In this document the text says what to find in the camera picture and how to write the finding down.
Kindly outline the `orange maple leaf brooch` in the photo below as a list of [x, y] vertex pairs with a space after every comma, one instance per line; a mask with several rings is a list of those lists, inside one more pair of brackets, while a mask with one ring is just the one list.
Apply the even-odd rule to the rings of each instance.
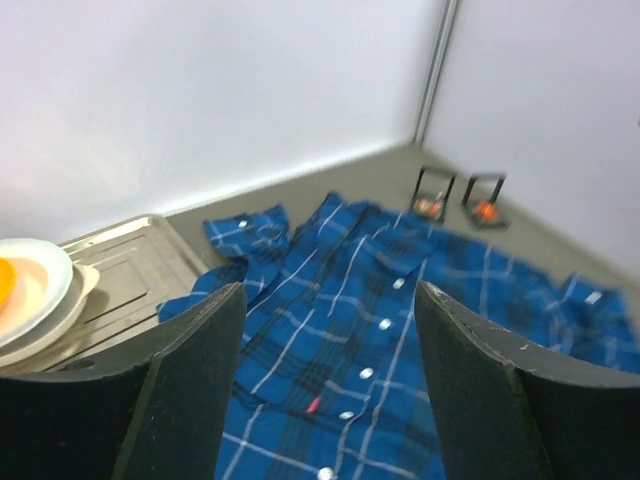
[[499, 218], [499, 212], [495, 204], [489, 201], [478, 202], [473, 212], [482, 223], [495, 223]]

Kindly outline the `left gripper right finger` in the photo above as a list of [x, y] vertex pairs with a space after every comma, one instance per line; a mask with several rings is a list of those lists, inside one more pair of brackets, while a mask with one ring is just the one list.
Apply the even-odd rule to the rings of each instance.
[[638, 375], [540, 346], [428, 282], [415, 320], [447, 478], [638, 478]]

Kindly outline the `round brown badge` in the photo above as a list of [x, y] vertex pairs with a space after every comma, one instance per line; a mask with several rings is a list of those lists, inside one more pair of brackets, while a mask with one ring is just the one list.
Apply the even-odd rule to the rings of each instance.
[[418, 198], [413, 206], [417, 215], [423, 217], [437, 218], [441, 215], [443, 203], [440, 200], [431, 200], [426, 197]]

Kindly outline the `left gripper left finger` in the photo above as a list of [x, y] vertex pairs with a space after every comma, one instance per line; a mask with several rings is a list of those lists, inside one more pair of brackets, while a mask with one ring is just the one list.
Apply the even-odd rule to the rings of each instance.
[[210, 479], [247, 299], [238, 283], [54, 372], [1, 380], [5, 479]]

